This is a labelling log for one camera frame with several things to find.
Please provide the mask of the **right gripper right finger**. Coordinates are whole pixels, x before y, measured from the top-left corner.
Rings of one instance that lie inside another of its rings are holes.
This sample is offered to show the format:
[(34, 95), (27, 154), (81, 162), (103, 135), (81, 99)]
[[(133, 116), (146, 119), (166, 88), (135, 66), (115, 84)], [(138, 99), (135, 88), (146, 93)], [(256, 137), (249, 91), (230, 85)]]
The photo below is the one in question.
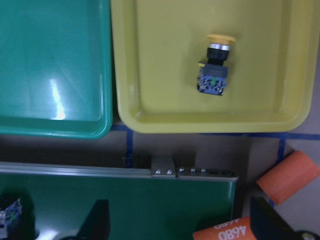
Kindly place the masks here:
[(307, 230), (295, 231), (262, 197), (250, 199), (250, 228), (257, 240), (318, 240)]

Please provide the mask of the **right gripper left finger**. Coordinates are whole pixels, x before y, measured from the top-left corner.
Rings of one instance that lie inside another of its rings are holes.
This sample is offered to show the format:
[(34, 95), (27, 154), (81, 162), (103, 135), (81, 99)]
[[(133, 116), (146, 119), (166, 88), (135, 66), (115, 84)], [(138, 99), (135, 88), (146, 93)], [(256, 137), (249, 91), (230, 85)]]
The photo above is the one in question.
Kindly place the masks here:
[(107, 240), (111, 231), (109, 201), (97, 200), (82, 223), (77, 234), (61, 240)]

